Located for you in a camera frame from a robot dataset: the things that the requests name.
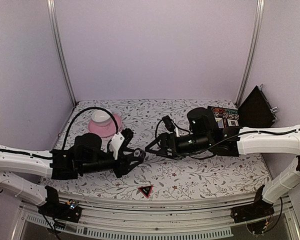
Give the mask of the black red triangle button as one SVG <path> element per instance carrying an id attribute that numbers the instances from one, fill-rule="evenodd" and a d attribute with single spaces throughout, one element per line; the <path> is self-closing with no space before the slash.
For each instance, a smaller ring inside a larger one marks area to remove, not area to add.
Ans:
<path id="1" fill-rule="evenodd" d="M 138 190 L 145 198 L 149 199 L 153 191 L 153 185 L 141 186 L 138 188 Z"/>

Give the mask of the blue beige card deck box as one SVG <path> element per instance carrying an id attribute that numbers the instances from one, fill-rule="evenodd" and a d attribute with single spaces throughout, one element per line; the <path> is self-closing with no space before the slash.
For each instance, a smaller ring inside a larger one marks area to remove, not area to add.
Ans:
<path id="1" fill-rule="evenodd" d="M 215 120 L 220 129 L 224 128 L 224 121 L 222 118 L 215 118 Z"/>

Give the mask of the black poker set case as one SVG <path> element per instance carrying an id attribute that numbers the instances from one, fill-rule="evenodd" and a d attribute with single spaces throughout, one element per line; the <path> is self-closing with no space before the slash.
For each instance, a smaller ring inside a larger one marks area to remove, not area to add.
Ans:
<path id="1" fill-rule="evenodd" d="M 276 121 L 277 107 L 271 107 L 262 86 L 255 86 L 248 97 L 239 106 L 238 124 L 249 128 L 270 128 Z M 228 119 L 223 119 L 224 128 L 230 127 Z"/>

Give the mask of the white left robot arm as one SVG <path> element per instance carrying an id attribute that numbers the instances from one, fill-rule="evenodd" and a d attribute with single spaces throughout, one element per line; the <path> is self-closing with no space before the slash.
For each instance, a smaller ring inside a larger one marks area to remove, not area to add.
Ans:
<path id="1" fill-rule="evenodd" d="M 116 133 L 109 150 L 101 149 L 102 139 L 94 133 L 76 136 L 74 145 L 67 150 L 30 151 L 10 148 L 0 144 L 0 187 L 7 188 L 37 206 L 44 205 L 53 216 L 64 213 L 64 205 L 42 187 L 18 177 L 13 172 L 37 175 L 52 180 L 76 180 L 87 173 L 112 170 L 121 178 L 141 164 L 146 156 L 140 148 L 131 149 L 133 133 L 127 136 Z"/>

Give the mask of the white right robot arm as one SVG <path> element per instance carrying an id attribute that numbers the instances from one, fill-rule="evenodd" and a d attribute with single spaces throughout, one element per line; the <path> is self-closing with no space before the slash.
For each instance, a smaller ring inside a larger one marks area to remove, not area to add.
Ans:
<path id="1" fill-rule="evenodd" d="M 216 156 L 239 157 L 255 153 L 293 154 L 291 164 L 274 180 L 262 186 L 248 213 L 259 218 L 282 195 L 300 184 L 300 124 L 279 128 L 230 126 L 219 128 L 211 109 L 198 107 L 187 113 L 188 135 L 179 135 L 169 116 L 162 121 L 167 132 L 149 145 L 147 153 L 169 159 L 190 157 L 209 151 Z"/>

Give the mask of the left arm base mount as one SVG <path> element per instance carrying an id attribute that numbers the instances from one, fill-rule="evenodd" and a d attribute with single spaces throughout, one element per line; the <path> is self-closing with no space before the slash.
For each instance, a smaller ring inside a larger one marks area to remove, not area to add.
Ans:
<path id="1" fill-rule="evenodd" d="M 78 223 L 82 214 L 82 208 L 77 200 L 70 199 L 64 203 L 59 201 L 59 194 L 51 186 L 45 186 L 47 197 L 46 203 L 38 206 L 38 212 L 44 216 L 57 220 Z"/>

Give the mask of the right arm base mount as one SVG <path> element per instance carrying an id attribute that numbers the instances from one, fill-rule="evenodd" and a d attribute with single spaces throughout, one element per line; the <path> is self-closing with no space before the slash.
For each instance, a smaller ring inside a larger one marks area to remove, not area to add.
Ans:
<path id="1" fill-rule="evenodd" d="M 235 223 L 251 221 L 273 215 L 275 213 L 273 204 L 264 201 L 262 192 L 265 185 L 256 191 L 253 203 L 231 208 L 230 217 Z"/>

